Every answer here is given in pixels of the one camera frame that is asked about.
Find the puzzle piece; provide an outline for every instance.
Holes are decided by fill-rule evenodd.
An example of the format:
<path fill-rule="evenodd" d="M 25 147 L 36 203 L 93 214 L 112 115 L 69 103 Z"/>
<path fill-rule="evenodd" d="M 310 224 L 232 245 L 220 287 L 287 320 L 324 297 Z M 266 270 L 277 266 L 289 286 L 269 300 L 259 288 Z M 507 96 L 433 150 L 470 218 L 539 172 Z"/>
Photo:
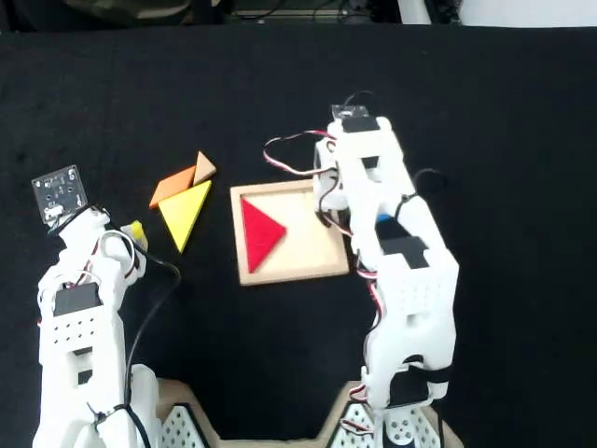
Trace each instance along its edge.
<path fill-rule="evenodd" d="M 214 165 L 205 157 L 205 155 L 199 151 L 197 154 L 197 165 L 195 168 L 195 177 L 193 179 L 193 185 L 200 184 L 208 177 L 211 177 L 215 173 Z"/>
<path fill-rule="evenodd" d="M 161 180 L 153 193 L 149 208 L 155 208 L 161 201 L 187 189 L 191 180 L 193 180 L 194 174 L 195 166 L 190 166 L 180 173 L 176 173 L 175 175 L 171 175 L 170 177 Z"/>
<path fill-rule="evenodd" d="M 208 180 L 159 203 L 161 214 L 180 253 L 187 245 L 190 232 L 211 186 L 212 181 Z"/>
<path fill-rule="evenodd" d="M 253 273 L 286 235 L 286 227 L 268 217 L 246 199 L 241 199 L 241 208 L 249 273 Z"/>

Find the blue part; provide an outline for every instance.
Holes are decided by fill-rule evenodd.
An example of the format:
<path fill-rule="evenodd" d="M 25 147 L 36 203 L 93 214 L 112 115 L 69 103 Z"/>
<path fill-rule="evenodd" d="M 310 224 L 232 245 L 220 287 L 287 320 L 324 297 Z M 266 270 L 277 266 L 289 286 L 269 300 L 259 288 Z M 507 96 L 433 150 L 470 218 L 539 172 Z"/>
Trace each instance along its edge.
<path fill-rule="evenodd" d="M 379 215 L 379 216 L 377 217 L 377 220 L 376 220 L 375 222 L 382 222 L 382 221 L 385 221 L 385 220 L 387 220 L 387 219 L 392 219 L 392 217 L 391 217 L 391 216 L 389 216 L 389 215 L 386 215 L 386 214 L 384 213 L 383 215 Z"/>

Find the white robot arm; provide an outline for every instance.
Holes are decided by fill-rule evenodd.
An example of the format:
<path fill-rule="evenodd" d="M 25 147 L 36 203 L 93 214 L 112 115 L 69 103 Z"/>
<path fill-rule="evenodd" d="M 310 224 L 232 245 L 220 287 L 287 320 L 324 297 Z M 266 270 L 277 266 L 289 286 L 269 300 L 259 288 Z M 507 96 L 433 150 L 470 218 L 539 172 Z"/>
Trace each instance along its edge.
<path fill-rule="evenodd" d="M 146 258 L 133 245 L 146 249 L 143 230 L 138 223 L 107 229 L 108 214 L 94 207 L 57 219 L 49 224 L 61 226 L 66 248 L 39 282 L 43 373 L 33 446 L 157 447 L 158 382 L 146 366 L 132 366 L 127 397 L 118 315 L 127 287 L 145 273 Z"/>
<path fill-rule="evenodd" d="M 376 302 L 354 393 L 365 393 L 380 423 L 387 409 L 423 406 L 447 392 L 458 264 L 416 194 L 389 120 L 370 117 L 362 106 L 350 109 L 335 116 L 315 146 L 314 208 L 351 236 L 357 272 Z M 346 210 L 349 228 L 331 214 Z M 399 236 L 379 232 L 384 218 L 399 224 Z"/>

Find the wooden tray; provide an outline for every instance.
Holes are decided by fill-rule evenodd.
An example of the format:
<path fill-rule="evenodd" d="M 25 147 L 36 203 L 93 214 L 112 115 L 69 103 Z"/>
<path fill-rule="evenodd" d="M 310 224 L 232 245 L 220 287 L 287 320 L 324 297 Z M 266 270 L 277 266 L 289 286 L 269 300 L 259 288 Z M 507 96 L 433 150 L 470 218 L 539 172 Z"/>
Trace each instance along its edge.
<path fill-rule="evenodd" d="M 319 222 L 313 211 L 312 192 L 311 179 L 230 189 L 241 285 L 348 273 L 342 235 Z M 287 228 L 284 239 L 253 273 L 248 270 L 241 198 Z"/>

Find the table surface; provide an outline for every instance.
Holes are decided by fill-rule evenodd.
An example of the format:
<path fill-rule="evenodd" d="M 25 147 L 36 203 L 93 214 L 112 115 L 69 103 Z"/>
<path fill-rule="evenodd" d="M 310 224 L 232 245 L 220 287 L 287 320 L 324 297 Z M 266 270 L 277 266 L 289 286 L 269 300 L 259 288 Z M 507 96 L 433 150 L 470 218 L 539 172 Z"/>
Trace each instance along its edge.
<path fill-rule="evenodd" d="M 428 198 L 461 266 L 445 418 L 469 446 L 588 445 L 590 413 L 571 402 L 586 397 L 595 347 L 596 50 L 595 30 L 1 35 L 0 444 L 26 446 L 37 425 L 36 283 L 62 246 L 29 181 L 70 163 L 92 201 L 116 222 L 142 219 L 151 250 L 183 270 L 138 360 L 190 384 L 224 438 L 314 436 L 358 379 L 373 307 L 355 275 L 240 287 L 229 188 L 290 180 L 261 144 L 325 126 L 330 104 L 371 89 L 409 169 L 450 180 Z M 178 256 L 147 203 L 198 149 L 218 174 Z M 312 162 L 311 141 L 280 150 Z M 123 305 L 128 341 L 167 281 L 151 273 Z"/>

